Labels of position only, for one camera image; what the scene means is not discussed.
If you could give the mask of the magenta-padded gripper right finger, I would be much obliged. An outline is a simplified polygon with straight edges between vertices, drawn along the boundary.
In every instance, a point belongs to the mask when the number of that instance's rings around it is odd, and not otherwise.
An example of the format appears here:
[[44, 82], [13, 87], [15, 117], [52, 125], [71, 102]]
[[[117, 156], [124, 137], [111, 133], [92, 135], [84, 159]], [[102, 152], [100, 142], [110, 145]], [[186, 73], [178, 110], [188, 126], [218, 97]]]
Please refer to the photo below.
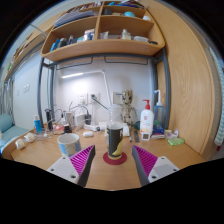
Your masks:
[[179, 170], [167, 157], [156, 157], [139, 146], [132, 146], [140, 184], [145, 186]]

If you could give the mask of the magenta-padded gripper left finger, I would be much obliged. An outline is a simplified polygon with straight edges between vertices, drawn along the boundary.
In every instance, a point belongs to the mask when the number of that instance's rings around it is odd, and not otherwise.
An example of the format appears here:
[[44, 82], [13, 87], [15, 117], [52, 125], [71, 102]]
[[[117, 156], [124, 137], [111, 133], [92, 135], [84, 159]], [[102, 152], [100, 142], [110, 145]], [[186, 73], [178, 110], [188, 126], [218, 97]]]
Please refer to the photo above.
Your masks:
[[70, 157], [62, 156], [47, 171], [81, 187], [85, 187], [94, 157], [95, 146], [92, 145]]

